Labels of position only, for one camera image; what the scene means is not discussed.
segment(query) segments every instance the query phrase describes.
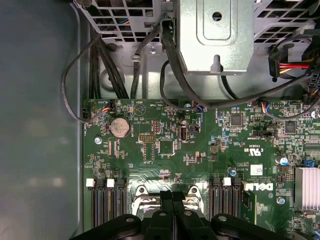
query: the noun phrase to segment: mounting screw hole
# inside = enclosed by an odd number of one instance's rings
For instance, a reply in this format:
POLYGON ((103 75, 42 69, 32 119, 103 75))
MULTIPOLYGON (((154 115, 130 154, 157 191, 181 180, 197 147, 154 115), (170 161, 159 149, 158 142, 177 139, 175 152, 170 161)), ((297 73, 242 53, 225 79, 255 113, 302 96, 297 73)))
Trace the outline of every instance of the mounting screw hole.
POLYGON ((222 19, 222 14, 218 11, 212 14, 213 21, 219 22, 222 19))

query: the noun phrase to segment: metal bracket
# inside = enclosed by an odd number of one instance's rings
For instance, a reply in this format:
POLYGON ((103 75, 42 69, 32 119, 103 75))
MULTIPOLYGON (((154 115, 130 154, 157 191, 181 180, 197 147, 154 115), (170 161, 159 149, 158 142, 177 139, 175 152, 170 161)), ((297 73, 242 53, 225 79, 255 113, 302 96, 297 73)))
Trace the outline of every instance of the metal bracket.
MULTIPOLYGON (((187 195, 182 199, 185 209, 194 210, 203 213, 205 210, 200 190, 197 186, 191 186, 187 195)), ((150 195, 144 185, 137 187, 131 210, 133 215, 137 215, 139 210, 150 211, 161 208, 161 199, 159 195, 150 195)))

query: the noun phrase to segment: black memory slot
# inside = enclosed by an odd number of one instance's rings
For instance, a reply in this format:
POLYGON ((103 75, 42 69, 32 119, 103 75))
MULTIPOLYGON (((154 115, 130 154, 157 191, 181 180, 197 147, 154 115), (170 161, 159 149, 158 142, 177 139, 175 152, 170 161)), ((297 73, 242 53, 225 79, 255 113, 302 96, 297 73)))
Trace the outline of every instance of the black memory slot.
POLYGON ((223 194, 224 192, 221 186, 213 186, 213 217, 223 212, 223 194))
POLYGON ((217 214, 221 214, 223 211, 223 188, 221 186, 221 180, 218 177, 215 177, 212 180, 212 217, 217 215, 217 214))
POLYGON ((232 214, 232 187, 231 186, 223 186, 223 214, 232 214))
POLYGON ((117 217, 117 199, 114 187, 107 188, 107 220, 110 221, 117 217))
POLYGON ((92 216, 92 220, 91 220, 91 227, 94 228, 96 226, 96 200, 95 200, 95 189, 92 188, 91 189, 91 216, 92 216))
POLYGON ((98 224, 101 225, 104 223, 104 189, 102 187, 99 188, 98 198, 98 224))
POLYGON ((127 213, 127 183, 120 179, 117 183, 117 216, 127 213))
POLYGON ((241 217, 241 194, 240 186, 232 187, 232 215, 237 218, 241 217))
POLYGON ((103 191, 103 222, 108 222, 108 190, 105 187, 103 191))
POLYGON ((213 217, 214 213, 214 189, 212 182, 209 183, 209 204, 208 204, 209 220, 213 217))
POLYGON ((94 203, 94 227, 98 227, 99 226, 99 191, 98 188, 94 189, 94 199, 93 199, 93 203, 94 203))

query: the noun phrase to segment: capacitor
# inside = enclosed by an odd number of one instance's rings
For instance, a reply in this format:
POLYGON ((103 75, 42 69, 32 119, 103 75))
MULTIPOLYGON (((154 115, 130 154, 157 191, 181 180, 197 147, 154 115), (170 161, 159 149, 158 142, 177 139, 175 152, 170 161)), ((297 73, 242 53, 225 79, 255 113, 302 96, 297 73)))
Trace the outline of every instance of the capacitor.
POLYGON ((312 117, 313 119, 317 119, 317 118, 319 118, 319 116, 320 116, 320 114, 319 114, 318 111, 312 111, 312 112, 311 112, 311 117, 312 117))
POLYGON ((124 117, 117 117, 110 123, 109 130, 116 138, 125 138, 130 133, 130 122, 124 117))
POLYGON ((288 158, 286 158, 285 156, 277 156, 275 159, 275 163, 280 164, 282 166, 287 166, 288 162, 288 158))
POLYGON ((186 104, 184 105, 184 107, 185 107, 185 108, 191 108, 191 104, 190 104, 190 103, 186 103, 186 104))
POLYGON ((231 177, 234 177, 237 175, 237 171, 234 167, 228 167, 227 172, 228 174, 230 174, 231 177))
POLYGON ((181 118, 179 121, 180 125, 182 126, 186 126, 187 125, 187 120, 185 120, 184 118, 181 118))

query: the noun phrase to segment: red wire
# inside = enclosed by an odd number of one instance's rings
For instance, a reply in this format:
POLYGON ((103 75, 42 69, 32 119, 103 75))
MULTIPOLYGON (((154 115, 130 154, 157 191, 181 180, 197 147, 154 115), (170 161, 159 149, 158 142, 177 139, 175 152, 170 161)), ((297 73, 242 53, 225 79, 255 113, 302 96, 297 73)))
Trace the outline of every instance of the red wire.
POLYGON ((280 64, 280 69, 307 69, 309 65, 305 64, 280 64))

